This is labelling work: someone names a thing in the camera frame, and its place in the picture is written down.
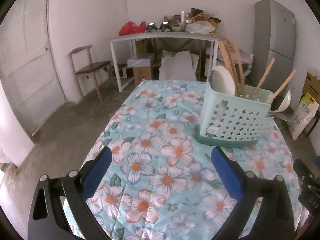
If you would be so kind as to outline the white sack under table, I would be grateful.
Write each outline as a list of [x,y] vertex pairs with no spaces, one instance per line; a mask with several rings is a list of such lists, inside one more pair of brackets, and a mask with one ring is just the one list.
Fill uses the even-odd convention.
[[181,51],[179,53],[162,50],[159,80],[197,81],[196,70],[198,62],[199,55],[192,54],[188,50]]

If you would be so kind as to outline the mint green utensil basket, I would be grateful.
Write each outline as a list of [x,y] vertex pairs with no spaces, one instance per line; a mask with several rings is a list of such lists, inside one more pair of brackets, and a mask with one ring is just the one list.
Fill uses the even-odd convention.
[[205,145],[220,147],[248,147],[255,145],[273,122],[266,103],[273,95],[259,89],[252,100],[254,87],[245,85],[245,96],[237,97],[212,90],[206,84],[206,92],[195,139]]

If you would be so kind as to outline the white plastic bag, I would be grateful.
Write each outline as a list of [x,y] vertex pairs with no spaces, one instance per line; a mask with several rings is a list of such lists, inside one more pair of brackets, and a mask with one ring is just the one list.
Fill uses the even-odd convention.
[[210,34],[215,31],[215,28],[207,21],[199,21],[188,24],[186,31],[189,33]]

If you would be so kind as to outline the cardboard box right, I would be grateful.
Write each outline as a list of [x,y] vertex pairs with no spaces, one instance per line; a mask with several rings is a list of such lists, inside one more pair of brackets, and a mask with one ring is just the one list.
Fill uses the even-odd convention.
[[302,93],[309,93],[318,103],[320,99],[320,80],[314,75],[307,72]]

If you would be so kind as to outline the cardboard box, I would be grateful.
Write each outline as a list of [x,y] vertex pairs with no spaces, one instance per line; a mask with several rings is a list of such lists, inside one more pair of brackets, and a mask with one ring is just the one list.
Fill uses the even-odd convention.
[[152,80],[152,68],[151,67],[134,67],[133,76],[135,86],[138,86],[143,80]]
[[309,93],[318,103],[320,99],[320,80],[314,75],[307,72],[302,93]]

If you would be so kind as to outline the white yellow sack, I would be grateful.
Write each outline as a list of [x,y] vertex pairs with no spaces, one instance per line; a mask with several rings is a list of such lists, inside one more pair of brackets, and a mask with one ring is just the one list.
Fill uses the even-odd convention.
[[297,108],[292,114],[289,130],[293,140],[296,140],[319,109],[318,102],[310,93],[306,93],[300,100]]

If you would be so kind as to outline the floral blue tablecloth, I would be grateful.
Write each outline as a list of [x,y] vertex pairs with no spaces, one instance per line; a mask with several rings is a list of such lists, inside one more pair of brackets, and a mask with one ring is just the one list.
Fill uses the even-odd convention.
[[[214,146],[198,142],[206,84],[143,81],[110,119],[87,155],[112,153],[93,197],[86,204],[112,239],[211,239],[236,205],[211,159]],[[221,147],[257,177],[284,178],[294,223],[302,206],[291,152],[276,123],[255,145]]]

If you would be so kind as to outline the wooden chair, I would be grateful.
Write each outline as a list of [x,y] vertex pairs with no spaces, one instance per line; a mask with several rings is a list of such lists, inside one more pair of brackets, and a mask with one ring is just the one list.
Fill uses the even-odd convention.
[[[81,95],[82,97],[84,97],[84,94],[81,90],[81,86],[80,86],[80,82],[79,82],[79,78],[80,77],[91,77],[93,79],[94,82],[94,86],[95,86],[95,90],[98,96],[98,99],[100,102],[102,102],[102,96],[100,93],[100,88],[99,88],[99,83],[97,81],[97,77],[96,77],[96,73],[99,72],[100,70],[104,70],[105,72],[107,72],[108,77],[111,79],[111,83],[112,86],[115,87],[115,83],[114,83],[114,75],[112,73],[112,67],[111,67],[111,61],[100,61],[100,62],[93,62],[92,59],[92,54],[91,54],[91,48],[93,47],[92,44],[90,45],[86,45],[86,46],[81,46],[81,47],[77,47],[75,49],[73,49],[69,54],[69,61],[71,63],[71,68],[74,74],[74,77],[76,78],[76,81],[78,82],[78,87],[80,89]],[[87,57],[88,57],[88,61],[89,64],[87,66],[85,66],[84,68],[81,68],[80,70],[76,70],[75,67],[75,63],[73,60],[73,56],[75,54],[78,54],[82,51],[86,51],[87,53]]]

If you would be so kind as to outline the orange plastic bag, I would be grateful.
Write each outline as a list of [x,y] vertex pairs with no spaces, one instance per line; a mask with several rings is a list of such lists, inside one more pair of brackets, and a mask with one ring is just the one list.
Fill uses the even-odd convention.
[[210,22],[211,18],[212,17],[207,12],[202,12],[202,13],[197,14],[196,16],[190,17],[189,20],[192,23],[201,22],[201,21]]

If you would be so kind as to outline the white plastic rice paddle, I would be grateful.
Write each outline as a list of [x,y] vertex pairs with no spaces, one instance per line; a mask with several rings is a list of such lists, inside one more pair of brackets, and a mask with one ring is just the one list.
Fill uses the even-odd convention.
[[212,90],[235,96],[235,82],[231,73],[224,66],[215,66],[208,78]]

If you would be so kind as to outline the red plastic bag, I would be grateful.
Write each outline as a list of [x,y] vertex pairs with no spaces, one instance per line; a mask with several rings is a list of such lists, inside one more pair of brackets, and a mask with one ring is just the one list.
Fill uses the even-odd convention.
[[134,22],[127,22],[119,31],[119,36],[140,34],[146,30],[146,22],[136,25]]

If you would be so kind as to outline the white door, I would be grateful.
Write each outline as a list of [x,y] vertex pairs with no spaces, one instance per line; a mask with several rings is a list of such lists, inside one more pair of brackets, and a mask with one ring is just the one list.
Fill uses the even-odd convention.
[[29,137],[62,106],[48,26],[48,0],[16,0],[1,24],[1,81]]

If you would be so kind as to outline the grey refrigerator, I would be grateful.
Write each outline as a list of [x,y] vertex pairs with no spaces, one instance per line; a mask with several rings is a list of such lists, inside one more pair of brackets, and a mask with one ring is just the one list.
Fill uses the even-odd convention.
[[291,74],[296,47],[293,12],[274,0],[256,2],[253,64],[250,79],[257,85],[271,59],[275,59],[263,89],[275,92]]

